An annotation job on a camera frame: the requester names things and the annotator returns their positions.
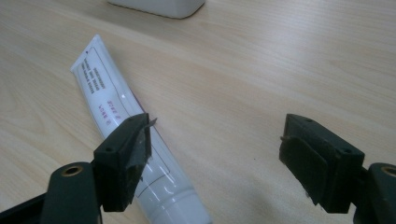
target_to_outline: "tube cap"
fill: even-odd
[[[211,224],[212,220],[206,212],[197,194],[185,196],[168,207],[163,207],[151,224]]]

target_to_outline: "light wood surface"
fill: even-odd
[[[352,223],[278,160],[287,113],[396,163],[396,2],[206,0],[172,20],[104,0],[0,3],[0,211],[102,142],[69,68],[95,34],[214,223]],[[136,203],[105,223],[147,223]]]

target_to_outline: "white tube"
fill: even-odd
[[[70,68],[104,138],[123,120],[143,112],[96,35]],[[208,224],[209,214],[157,130],[151,127],[152,157],[135,197],[151,224]]]

